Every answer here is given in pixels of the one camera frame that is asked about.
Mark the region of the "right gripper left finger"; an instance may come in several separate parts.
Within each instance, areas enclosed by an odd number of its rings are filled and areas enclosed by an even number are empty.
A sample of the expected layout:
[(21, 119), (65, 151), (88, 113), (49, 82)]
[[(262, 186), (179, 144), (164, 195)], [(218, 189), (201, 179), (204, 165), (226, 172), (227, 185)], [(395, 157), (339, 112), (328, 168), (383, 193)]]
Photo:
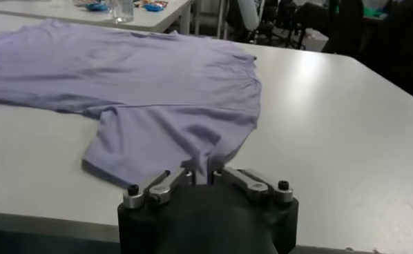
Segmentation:
[(179, 168), (173, 173), (164, 170), (146, 179), (141, 184), (130, 185), (123, 193), (122, 205), (130, 209), (141, 208), (147, 201), (157, 205), (166, 204), (171, 193), (181, 185), (195, 184), (195, 172), (189, 168)]

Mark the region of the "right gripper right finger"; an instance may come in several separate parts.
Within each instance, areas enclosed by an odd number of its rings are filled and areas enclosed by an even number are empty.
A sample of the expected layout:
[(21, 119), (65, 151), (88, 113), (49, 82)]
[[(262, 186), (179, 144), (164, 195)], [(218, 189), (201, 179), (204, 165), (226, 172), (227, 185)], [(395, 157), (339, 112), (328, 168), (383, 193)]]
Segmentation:
[(225, 166), (212, 172), (211, 183), (236, 187), (253, 202), (262, 202), (270, 198), (276, 204), (288, 204), (294, 200), (294, 191), (288, 181), (275, 182), (252, 169)]

